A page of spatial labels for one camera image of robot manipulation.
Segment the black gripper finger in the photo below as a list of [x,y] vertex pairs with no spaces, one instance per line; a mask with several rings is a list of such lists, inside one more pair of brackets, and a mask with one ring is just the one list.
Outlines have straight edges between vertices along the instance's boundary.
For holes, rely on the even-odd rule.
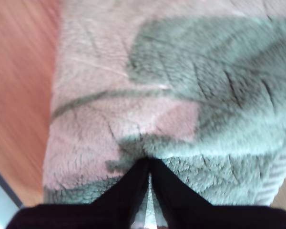
[[92,203],[94,229],[129,229],[148,188],[149,159],[135,165]]
[[161,160],[151,160],[152,187],[171,229],[211,229],[212,205],[183,183]]

